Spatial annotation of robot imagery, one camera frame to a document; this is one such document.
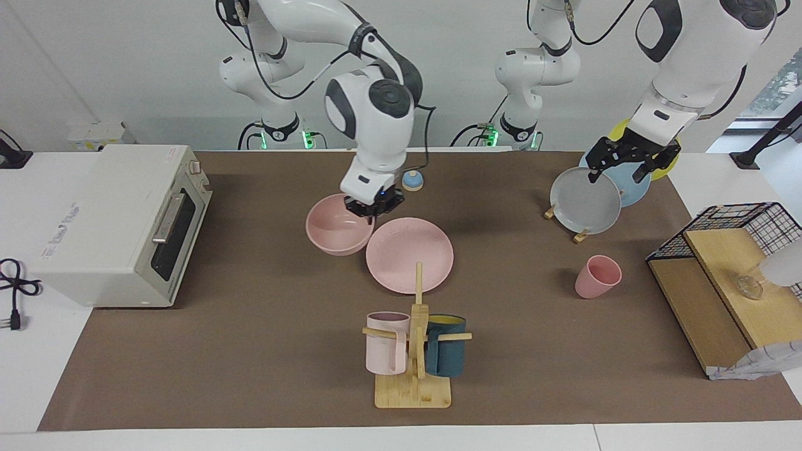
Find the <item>blue plate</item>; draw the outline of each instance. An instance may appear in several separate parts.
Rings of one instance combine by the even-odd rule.
[[[588,167],[588,163],[585,161],[585,157],[588,155],[588,152],[585,152],[585,154],[582,155],[582,158],[579,160],[580,168]],[[618,187],[618,190],[621,191],[622,208],[628,207],[635,202],[640,201],[646,195],[646,191],[649,191],[651,177],[643,177],[643,180],[641,180],[640,183],[635,183],[635,181],[632,180],[632,173],[634,173],[635,169],[637,169],[640,165],[640,163],[621,163],[620,165],[607,169],[604,172],[606,176],[613,179],[613,182]]]

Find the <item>oven door handle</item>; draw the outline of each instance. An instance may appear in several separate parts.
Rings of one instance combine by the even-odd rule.
[[[167,209],[164,211],[164,216],[161,218],[161,223],[156,229],[156,233],[151,238],[152,242],[157,244],[164,244],[170,239],[172,228],[176,224],[178,213],[181,211],[181,206],[184,204],[185,193],[174,194],[170,197],[170,202],[167,204]]]

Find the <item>oven knob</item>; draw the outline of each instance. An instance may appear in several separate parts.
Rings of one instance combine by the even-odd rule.
[[[189,173],[196,176],[201,173],[201,163],[198,160],[189,162]]]

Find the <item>mug handle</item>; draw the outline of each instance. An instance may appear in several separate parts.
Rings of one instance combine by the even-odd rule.
[[[395,332],[395,352],[393,352],[393,361],[390,364],[390,371],[396,372],[397,368],[405,368],[407,366],[407,334],[405,332]]]
[[[439,349],[438,338],[442,331],[437,329],[429,330],[429,340],[426,345],[426,372],[437,376],[439,371]]]

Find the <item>black wire basket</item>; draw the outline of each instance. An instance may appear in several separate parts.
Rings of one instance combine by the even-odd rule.
[[[717,229],[746,229],[766,255],[802,239],[802,227],[778,202],[717,205],[701,212],[646,260],[693,258],[694,252],[683,234],[691,230]],[[791,291],[802,302],[802,282],[791,286]]]

